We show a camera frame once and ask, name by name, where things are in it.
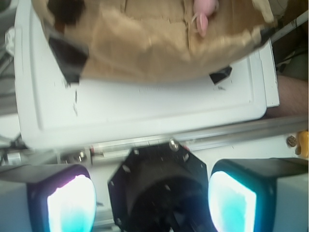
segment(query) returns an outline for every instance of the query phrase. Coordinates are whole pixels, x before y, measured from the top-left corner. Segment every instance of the pink toy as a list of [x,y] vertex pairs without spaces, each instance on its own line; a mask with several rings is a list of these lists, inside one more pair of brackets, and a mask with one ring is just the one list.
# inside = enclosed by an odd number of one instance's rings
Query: pink toy
[[197,30],[202,37],[205,37],[208,27],[208,17],[219,8],[218,0],[194,0],[194,17],[197,19]]

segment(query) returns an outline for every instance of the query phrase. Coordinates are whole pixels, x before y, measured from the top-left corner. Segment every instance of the bolt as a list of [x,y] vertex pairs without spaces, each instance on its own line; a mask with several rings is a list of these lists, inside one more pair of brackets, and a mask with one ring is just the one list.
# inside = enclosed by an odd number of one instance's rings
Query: bolt
[[164,185],[164,187],[166,188],[166,190],[170,191],[170,188],[168,185]]
[[80,151],[79,154],[75,157],[75,160],[82,163],[85,162],[87,159],[87,156],[84,151]]
[[286,139],[286,143],[290,147],[295,147],[297,145],[297,139],[294,136],[290,136]]
[[179,144],[175,140],[171,139],[169,141],[169,147],[172,151],[178,151],[179,150]]
[[130,168],[129,168],[128,166],[126,166],[126,165],[122,165],[122,168],[123,168],[123,170],[124,170],[126,173],[130,173],[130,172],[131,172]]

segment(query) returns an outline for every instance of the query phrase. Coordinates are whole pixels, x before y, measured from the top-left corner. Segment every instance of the wire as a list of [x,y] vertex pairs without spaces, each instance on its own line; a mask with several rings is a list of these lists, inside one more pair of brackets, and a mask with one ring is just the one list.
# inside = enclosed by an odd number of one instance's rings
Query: wire
[[283,7],[282,5],[281,5],[281,3],[280,3],[280,1],[279,0],[277,0],[277,3],[278,3],[278,5],[283,9],[283,10],[285,10],[286,9],[286,7]]
[[0,51],[6,49],[6,43],[0,46]]
[[14,74],[6,74],[6,75],[0,75],[0,80],[1,79],[15,79],[15,75]]
[[292,58],[295,58],[295,57],[297,57],[297,56],[299,56],[299,55],[306,54],[307,52],[308,52],[308,50],[302,51],[302,52],[299,52],[299,53],[296,53],[296,54],[294,54],[294,55],[292,55],[292,56],[290,56],[290,57],[288,57],[288,58],[285,58],[285,59],[284,59],[283,61],[281,61],[280,63],[285,62],[285,61],[287,61],[287,60],[290,60],[290,59],[292,59]]
[[3,93],[3,94],[0,94],[0,98],[6,98],[6,97],[14,96],[14,95],[15,95],[15,92],[13,92],[13,93]]
[[[15,79],[15,75],[13,74],[6,74],[6,75],[1,75],[0,76],[0,81],[4,80],[4,79]],[[11,92],[11,93],[0,93],[0,98],[6,98],[6,97],[10,97],[15,95],[15,92]]]
[[6,143],[10,143],[12,141],[12,139],[8,138],[8,137],[4,137],[2,135],[0,135],[0,140]]
[[10,64],[13,62],[14,57],[9,54],[8,52],[4,53],[3,56],[0,59],[0,75],[7,70],[7,68],[10,66]]
[[0,160],[0,166],[2,165],[2,162],[4,161],[4,155],[1,156],[1,160]]
[[23,142],[21,133],[11,142],[10,149],[18,149],[18,150],[28,149],[25,143]]

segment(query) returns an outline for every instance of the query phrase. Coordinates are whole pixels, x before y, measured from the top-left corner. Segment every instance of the light panel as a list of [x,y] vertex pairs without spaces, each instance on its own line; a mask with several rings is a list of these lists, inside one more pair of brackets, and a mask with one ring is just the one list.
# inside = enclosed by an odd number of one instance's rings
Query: light panel
[[89,232],[96,213],[96,192],[92,181],[84,175],[47,197],[51,232]]
[[227,173],[212,174],[208,202],[212,221],[219,232],[253,232],[256,193]]

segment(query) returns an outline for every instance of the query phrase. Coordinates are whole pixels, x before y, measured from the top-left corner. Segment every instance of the white plastic panel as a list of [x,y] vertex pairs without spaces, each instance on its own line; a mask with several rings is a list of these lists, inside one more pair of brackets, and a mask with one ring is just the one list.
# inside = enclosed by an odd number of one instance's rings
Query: white plastic panel
[[82,80],[67,87],[30,1],[15,21],[16,97],[30,147],[68,147],[260,118],[266,110],[259,51],[214,85],[207,76],[160,85]]

